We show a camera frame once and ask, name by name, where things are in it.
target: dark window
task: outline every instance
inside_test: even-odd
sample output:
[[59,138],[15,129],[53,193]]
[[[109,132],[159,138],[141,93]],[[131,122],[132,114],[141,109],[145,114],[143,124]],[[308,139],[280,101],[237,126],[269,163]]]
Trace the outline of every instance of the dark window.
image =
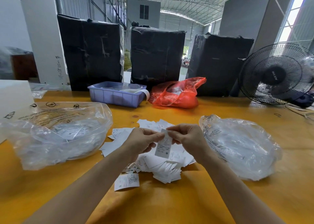
[[139,6],[139,18],[144,19],[144,5]]
[[139,18],[148,20],[148,14],[149,14],[149,6],[141,4],[139,6]]
[[148,20],[148,12],[149,12],[149,6],[145,5],[144,19],[146,19],[146,20]]

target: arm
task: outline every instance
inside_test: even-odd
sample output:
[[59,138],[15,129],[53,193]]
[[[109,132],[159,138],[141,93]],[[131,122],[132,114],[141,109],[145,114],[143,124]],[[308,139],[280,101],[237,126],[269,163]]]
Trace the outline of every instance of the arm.
[[24,224],[84,224],[122,170],[164,134],[135,128],[123,145],[37,210]]
[[198,125],[167,128],[169,136],[206,169],[236,224],[285,224],[210,149]]

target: plastic bag with printed text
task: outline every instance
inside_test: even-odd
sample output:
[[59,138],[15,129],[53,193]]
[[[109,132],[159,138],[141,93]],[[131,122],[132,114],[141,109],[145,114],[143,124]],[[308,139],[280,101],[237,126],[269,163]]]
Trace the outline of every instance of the plastic bag with printed text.
[[202,116],[199,125],[208,145],[241,179],[257,181],[274,173],[282,157],[279,145],[254,122],[216,115]]
[[93,154],[112,126],[104,103],[35,103],[1,119],[23,169],[39,170]]
[[156,85],[150,92],[149,102],[160,106],[194,108],[198,105],[196,89],[205,82],[206,78],[194,77]]

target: fan center hub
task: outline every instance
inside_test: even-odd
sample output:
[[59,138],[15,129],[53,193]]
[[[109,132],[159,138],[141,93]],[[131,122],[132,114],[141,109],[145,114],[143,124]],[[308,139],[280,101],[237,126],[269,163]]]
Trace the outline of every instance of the fan center hub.
[[263,73],[262,82],[267,85],[277,85],[285,80],[286,75],[286,71],[280,66],[272,66]]

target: white cardboard box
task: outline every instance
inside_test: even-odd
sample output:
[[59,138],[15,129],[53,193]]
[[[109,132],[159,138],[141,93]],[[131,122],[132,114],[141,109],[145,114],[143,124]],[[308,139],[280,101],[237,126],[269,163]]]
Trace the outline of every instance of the white cardboard box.
[[[34,103],[28,81],[0,80],[0,121],[9,119],[7,116],[21,108]],[[6,138],[0,131],[0,143]]]

